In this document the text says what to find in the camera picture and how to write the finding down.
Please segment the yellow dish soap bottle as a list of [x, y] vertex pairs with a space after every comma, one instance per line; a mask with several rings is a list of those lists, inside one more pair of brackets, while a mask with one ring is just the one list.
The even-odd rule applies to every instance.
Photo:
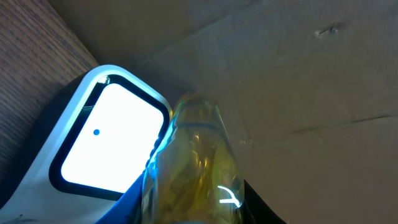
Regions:
[[150, 159], [142, 223], [242, 223], [244, 181], [216, 103], [185, 96]]

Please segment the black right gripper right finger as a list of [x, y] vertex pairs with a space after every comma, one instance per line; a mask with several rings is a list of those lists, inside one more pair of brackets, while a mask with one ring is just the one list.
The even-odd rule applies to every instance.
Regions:
[[243, 220], [244, 223], [250, 224], [286, 224], [246, 180], [244, 181]]

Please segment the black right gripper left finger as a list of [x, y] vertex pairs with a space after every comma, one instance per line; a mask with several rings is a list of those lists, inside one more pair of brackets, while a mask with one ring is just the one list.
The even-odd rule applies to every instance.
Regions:
[[95, 224], [140, 224], [144, 174], [129, 187], [115, 205]]

